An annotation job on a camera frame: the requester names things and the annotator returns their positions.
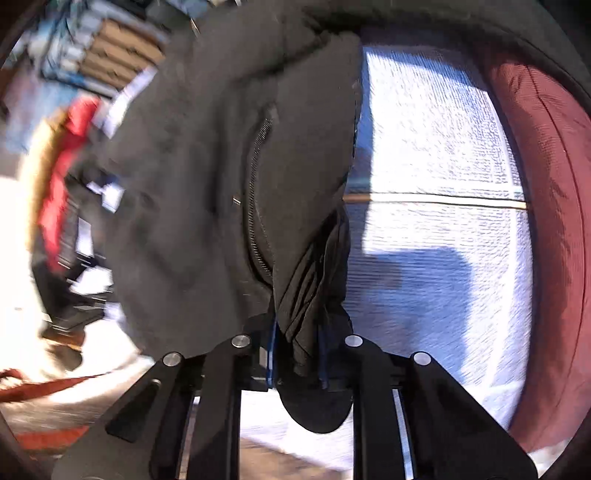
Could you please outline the large black padded jacket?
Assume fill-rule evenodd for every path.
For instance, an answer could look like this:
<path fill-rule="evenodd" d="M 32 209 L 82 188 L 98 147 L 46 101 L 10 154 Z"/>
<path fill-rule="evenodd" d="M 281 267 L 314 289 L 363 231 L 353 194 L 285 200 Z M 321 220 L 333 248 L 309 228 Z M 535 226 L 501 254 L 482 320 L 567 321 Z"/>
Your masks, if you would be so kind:
<path fill-rule="evenodd" d="M 71 174 L 121 190 L 104 252 L 133 341 L 146 354 L 204 353 L 273 315 L 283 402 L 318 433 L 349 403 L 322 387 L 322 340 L 352 333 L 346 201 L 368 46 L 452 46 L 484 79 L 481 47 L 557 80 L 590 117 L 590 69 L 541 1 L 252 1 L 177 31 L 113 134 Z"/>

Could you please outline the light blue checked bedsheet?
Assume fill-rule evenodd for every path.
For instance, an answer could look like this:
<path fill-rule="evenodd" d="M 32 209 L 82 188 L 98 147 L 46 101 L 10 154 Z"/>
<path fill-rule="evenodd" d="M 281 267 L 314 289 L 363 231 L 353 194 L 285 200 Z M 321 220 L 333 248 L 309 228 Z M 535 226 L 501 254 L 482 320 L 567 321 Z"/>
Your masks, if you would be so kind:
<path fill-rule="evenodd" d="M 384 351 L 432 355 L 503 426 L 528 362 L 532 251 L 492 95 L 452 46 L 368 46 L 345 307 Z"/>

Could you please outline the folded dark quilted jacket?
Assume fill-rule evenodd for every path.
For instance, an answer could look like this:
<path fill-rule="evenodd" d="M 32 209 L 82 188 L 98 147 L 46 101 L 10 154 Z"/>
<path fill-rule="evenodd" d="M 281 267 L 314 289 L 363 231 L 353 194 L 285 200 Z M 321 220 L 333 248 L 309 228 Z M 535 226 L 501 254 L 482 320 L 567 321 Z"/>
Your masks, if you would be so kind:
<path fill-rule="evenodd" d="M 112 273 L 107 265 L 105 221 L 116 210 L 121 190 L 115 178 L 98 174 L 67 173 L 68 203 L 62 250 L 62 272 L 49 268 L 37 224 L 31 270 L 42 306 L 49 317 L 49 331 L 72 335 L 101 319 L 117 301 Z"/>

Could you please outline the folded red puffer jacket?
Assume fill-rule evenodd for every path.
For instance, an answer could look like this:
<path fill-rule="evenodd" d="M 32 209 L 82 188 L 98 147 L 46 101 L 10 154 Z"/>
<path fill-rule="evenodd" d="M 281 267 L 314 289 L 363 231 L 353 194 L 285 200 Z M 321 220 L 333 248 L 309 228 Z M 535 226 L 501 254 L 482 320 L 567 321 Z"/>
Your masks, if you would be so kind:
<path fill-rule="evenodd" d="M 59 259 L 68 203 L 65 177 L 87 141 L 89 127 L 100 105 L 101 100 L 97 97 L 78 97 L 67 109 L 59 109 L 48 121 L 50 138 L 44 146 L 49 154 L 49 164 L 44 168 L 48 176 L 43 183 L 45 192 L 37 224 L 49 268 L 54 272 L 65 269 L 65 262 Z"/>

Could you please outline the folded tan puffer jacket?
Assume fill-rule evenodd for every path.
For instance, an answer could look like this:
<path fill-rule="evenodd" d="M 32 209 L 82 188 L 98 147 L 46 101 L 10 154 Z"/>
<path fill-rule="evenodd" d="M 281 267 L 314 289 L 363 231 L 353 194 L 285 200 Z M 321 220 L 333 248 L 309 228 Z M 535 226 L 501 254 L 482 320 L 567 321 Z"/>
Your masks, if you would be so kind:
<path fill-rule="evenodd" d="M 51 116 L 43 118 L 35 128 L 29 148 L 19 163 L 17 178 L 24 201 L 23 241 L 27 252 L 33 249 L 41 207 L 66 133 L 67 119 L 65 108 L 58 108 Z"/>

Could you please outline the brown wooden board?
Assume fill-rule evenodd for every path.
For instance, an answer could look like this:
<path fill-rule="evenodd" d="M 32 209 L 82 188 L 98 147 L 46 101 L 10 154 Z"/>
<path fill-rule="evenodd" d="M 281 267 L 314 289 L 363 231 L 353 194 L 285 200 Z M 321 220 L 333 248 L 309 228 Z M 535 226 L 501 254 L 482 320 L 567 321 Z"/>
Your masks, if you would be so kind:
<path fill-rule="evenodd" d="M 163 43 L 154 35 L 107 18 L 91 36 L 77 67 L 79 74 L 120 91 L 163 58 Z"/>

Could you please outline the maroon pillow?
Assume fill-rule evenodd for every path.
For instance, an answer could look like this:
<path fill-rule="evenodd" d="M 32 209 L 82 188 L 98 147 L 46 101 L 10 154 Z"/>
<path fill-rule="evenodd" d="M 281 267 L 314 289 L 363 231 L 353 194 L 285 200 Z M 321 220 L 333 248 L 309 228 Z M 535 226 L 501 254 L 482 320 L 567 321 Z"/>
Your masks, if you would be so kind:
<path fill-rule="evenodd" d="M 590 117 L 515 55 L 478 58 L 518 148 L 534 220 L 535 314 L 510 432 L 527 451 L 571 438 L 590 408 Z"/>

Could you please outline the black wrought iron bed footboard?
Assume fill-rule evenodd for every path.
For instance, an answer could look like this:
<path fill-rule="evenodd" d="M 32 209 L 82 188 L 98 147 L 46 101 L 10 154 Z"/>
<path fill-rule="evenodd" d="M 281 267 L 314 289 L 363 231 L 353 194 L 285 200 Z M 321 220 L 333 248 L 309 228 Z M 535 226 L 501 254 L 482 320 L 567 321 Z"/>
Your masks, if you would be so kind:
<path fill-rule="evenodd" d="M 45 81 L 111 99 L 124 88 L 117 91 L 92 80 L 79 74 L 77 67 L 104 19 L 154 35 L 163 43 L 164 52 L 174 29 L 211 6 L 208 1 L 60 1 L 37 62 L 38 75 Z"/>

